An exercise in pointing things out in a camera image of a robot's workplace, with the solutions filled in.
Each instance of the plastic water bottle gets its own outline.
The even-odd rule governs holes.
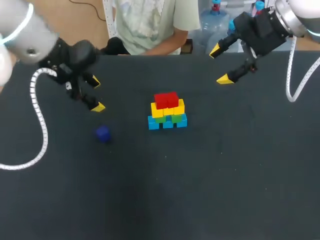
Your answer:
[[[227,32],[229,16],[220,7],[221,0],[212,0],[211,9],[206,9],[201,13],[201,29],[192,33],[194,54],[205,53],[208,40],[213,34]]]
[[[256,16],[261,14],[261,11],[265,8],[265,3],[263,1],[255,2]]]
[[[211,51],[214,49],[214,47],[217,45],[217,43],[221,40],[226,38],[228,35],[231,35],[235,33],[236,27],[233,20],[229,21],[229,28],[227,31],[218,32],[216,34],[213,34],[208,41],[208,44],[206,46],[205,53],[210,54]],[[236,41],[234,44],[232,44],[229,49],[226,51],[227,53],[238,53],[240,48],[239,41]]]

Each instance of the black cord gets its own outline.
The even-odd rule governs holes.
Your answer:
[[[105,20],[105,19],[102,19],[102,18],[99,16],[99,13],[98,13],[97,8],[96,8],[94,5],[92,5],[91,3],[87,3],[87,2],[77,2],[77,1],[72,1],[72,0],[69,0],[69,2],[70,2],[70,3],[73,3],[73,4],[84,4],[84,5],[90,5],[91,7],[93,7],[93,8],[94,8],[94,10],[95,10],[96,15],[98,16],[98,18],[99,18],[101,21],[106,22],[106,20]]]

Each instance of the block stack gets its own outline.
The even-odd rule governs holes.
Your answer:
[[[154,95],[151,103],[151,116],[148,116],[149,130],[157,130],[160,124],[164,129],[184,128],[188,124],[185,114],[185,103],[179,99],[176,92],[160,93]]]

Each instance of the green block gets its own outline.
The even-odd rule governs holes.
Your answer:
[[[182,122],[182,115],[172,115],[172,123],[177,124]]]
[[[163,116],[163,117],[156,117],[155,118],[155,123],[156,124],[163,124],[166,122],[166,116]]]

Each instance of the white cable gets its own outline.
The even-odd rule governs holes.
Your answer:
[[[51,76],[56,77],[57,73],[49,68],[40,68],[33,74],[32,78],[31,78],[30,96],[31,96],[33,108],[34,108],[35,113],[39,119],[40,126],[42,129],[42,134],[43,134],[42,148],[41,148],[40,152],[38,153],[38,155],[33,160],[31,160],[27,163],[21,164],[21,165],[5,165],[5,164],[0,163],[0,169],[16,171],[16,170],[22,170],[22,169],[29,168],[29,167],[35,165],[37,162],[39,162],[47,151],[47,148],[48,148],[48,129],[47,129],[47,125],[46,125],[44,116],[42,115],[41,109],[39,107],[38,99],[37,99],[37,95],[36,95],[36,84],[37,84],[38,77],[41,74],[49,74]]]
[[[306,83],[308,82],[309,78],[311,77],[311,75],[314,73],[314,71],[320,65],[320,57],[319,57],[318,60],[315,61],[315,63],[310,67],[310,69],[304,75],[304,77],[303,77],[302,81],[300,82],[295,94],[293,96],[291,96],[291,93],[290,93],[290,80],[291,80],[291,70],[292,70],[292,64],[293,64],[293,60],[294,60],[296,43],[297,43],[297,37],[294,36],[293,37],[293,41],[292,41],[292,45],[291,45],[291,50],[290,50],[288,70],[287,70],[287,74],[286,74],[286,85],[285,85],[285,94],[286,94],[286,97],[288,98],[288,100],[291,103],[294,103],[298,99],[301,91],[304,89],[304,87],[305,87]]]
[[[13,33],[11,33],[9,36],[7,36],[4,39],[0,40],[0,45],[5,44],[6,42],[11,41],[12,39],[14,39],[16,36],[19,35],[19,33],[27,26],[27,24],[29,23],[30,19],[32,18],[32,15],[34,14],[34,6],[29,3],[29,9],[28,12],[26,13],[26,17],[25,19],[22,21],[22,23],[20,23],[20,25],[13,31]]]

